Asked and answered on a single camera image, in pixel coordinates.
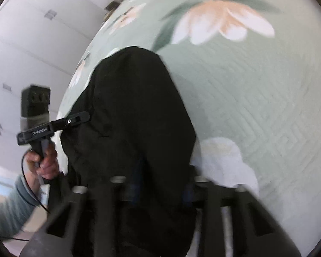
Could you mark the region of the grey sleeve forearm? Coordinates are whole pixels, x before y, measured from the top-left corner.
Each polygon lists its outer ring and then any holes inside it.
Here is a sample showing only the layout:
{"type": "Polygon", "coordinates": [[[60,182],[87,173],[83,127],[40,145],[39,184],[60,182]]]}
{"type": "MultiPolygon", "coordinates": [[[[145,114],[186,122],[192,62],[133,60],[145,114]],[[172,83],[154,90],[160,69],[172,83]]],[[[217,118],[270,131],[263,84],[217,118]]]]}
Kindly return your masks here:
{"type": "Polygon", "coordinates": [[[24,177],[17,177],[13,191],[0,203],[0,237],[17,235],[37,206],[39,203],[28,190],[24,177]]]}

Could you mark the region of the person left hand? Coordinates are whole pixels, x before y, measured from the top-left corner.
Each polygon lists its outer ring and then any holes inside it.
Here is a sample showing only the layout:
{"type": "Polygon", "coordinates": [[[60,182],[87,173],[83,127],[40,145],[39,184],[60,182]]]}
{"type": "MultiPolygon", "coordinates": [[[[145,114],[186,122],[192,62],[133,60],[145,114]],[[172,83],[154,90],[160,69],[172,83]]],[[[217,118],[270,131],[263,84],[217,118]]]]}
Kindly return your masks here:
{"type": "Polygon", "coordinates": [[[28,166],[28,172],[25,173],[25,177],[29,182],[36,181],[38,176],[51,180],[59,174],[57,152],[53,142],[46,148],[43,160],[33,151],[28,151],[24,160],[28,166]]]}

